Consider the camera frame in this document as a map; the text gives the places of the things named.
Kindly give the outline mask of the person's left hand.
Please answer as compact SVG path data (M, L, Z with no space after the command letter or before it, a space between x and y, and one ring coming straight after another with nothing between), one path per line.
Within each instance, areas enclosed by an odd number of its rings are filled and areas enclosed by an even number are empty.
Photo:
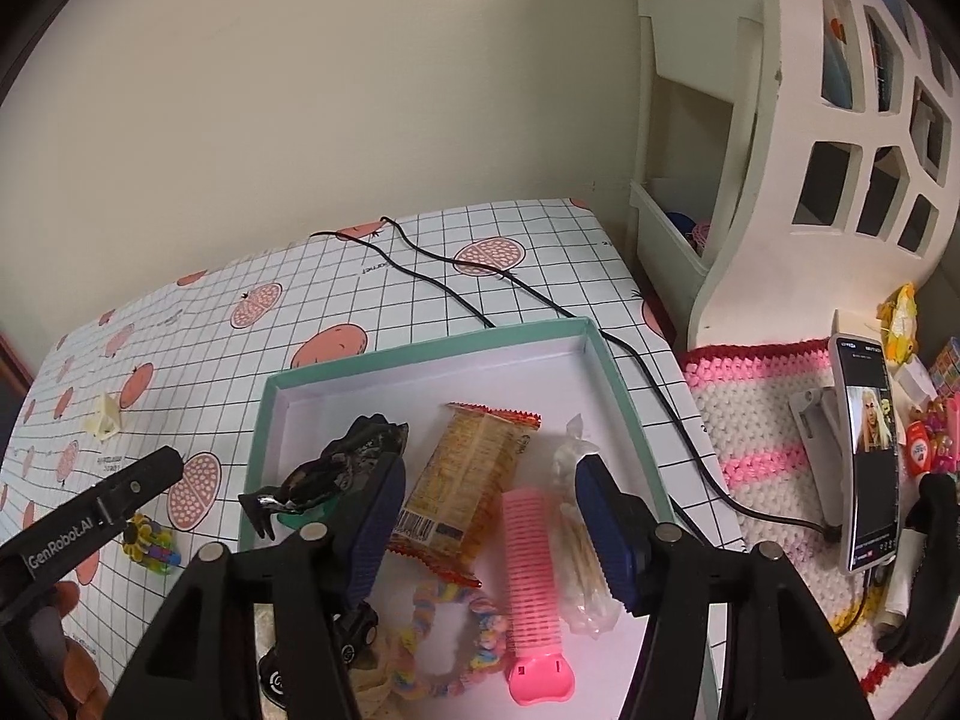
M50 715L68 720L68 711L73 710L73 717L80 720L101 720L109 702L109 692L101 681L93 658L75 640L67 640L62 679L68 700L64 702L57 697L49 697L46 704Z

